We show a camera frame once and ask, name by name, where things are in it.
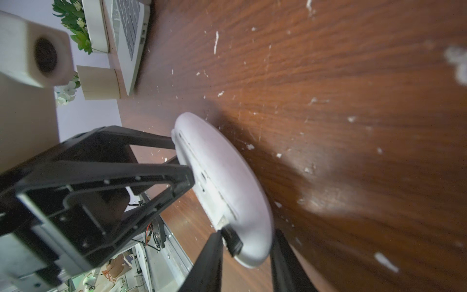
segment white planter box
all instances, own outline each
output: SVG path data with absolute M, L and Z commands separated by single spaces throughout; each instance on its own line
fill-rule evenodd
M 94 53 L 108 53 L 109 41 L 101 0 L 82 0 L 91 47 Z

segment white flower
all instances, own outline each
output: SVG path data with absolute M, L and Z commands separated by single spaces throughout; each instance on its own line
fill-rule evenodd
M 67 105 L 70 101 L 75 99 L 76 83 L 73 81 L 68 82 L 67 85 L 55 86 L 55 102 L 56 105 Z
M 76 83 L 74 81 L 68 82 L 67 85 L 60 85 L 60 86 L 55 86 L 54 91 L 57 93 L 67 93 L 68 95 L 75 95 L 76 93 Z
M 73 3 L 73 5 L 75 6 L 75 8 L 76 8 L 77 11 L 81 10 L 81 4 L 80 4 L 78 1 L 76 1 L 75 3 Z
M 76 23 L 79 25 L 79 27 L 81 28 L 84 28 L 85 27 L 85 22 L 83 21 L 83 19 L 80 17 L 78 18 L 78 20 L 76 21 Z
M 65 106 L 67 105 L 70 101 L 74 100 L 74 96 L 70 96 L 67 93 L 55 93 L 55 104 L 56 106 Z

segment brown wood grain surface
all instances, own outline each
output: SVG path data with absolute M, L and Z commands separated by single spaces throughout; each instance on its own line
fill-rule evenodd
M 306 4 L 153 0 L 123 126 L 170 135 L 189 111 L 218 127 L 338 291 L 467 291 L 467 87 L 443 56 L 467 46 L 467 2 Z M 194 261 L 213 231 L 195 195 L 163 217 Z M 224 260 L 223 291 L 272 290 L 269 261 Z

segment laptop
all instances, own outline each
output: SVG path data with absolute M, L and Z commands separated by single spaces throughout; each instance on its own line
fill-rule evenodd
M 125 89 L 130 95 L 146 42 L 150 0 L 105 0 L 105 3 Z

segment green leaves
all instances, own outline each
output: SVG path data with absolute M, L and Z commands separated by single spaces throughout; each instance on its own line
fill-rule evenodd
M 77 10 L 74 3 L 79 3 Z M 89 34 L 85 28 L 81 28 L 78 25 L 78 19 L 81 18 L 84 23 L 86 23 L 86 18 L 84 11 L 82 10 L 82 3 L 80 0 L 54 0 L 52 8 L 58 14 L 53 14 L 54 16 L 60 17 L 62 19 L 62 25 L 68 28 L 74 36 L 70 38 L 78 44 L 79 50 L 84 50 L 86 53 L 91 54 L 91 40 L 89 39 Z
M 92 53 L 91 41 L 89 40 L 89 35 L 86 31 L 79 31 L 75 29 L 70 29 L 75 36 L 70 36 L 70 38 L 78 44 L 79 50 L 84 50 L 88 55 Z

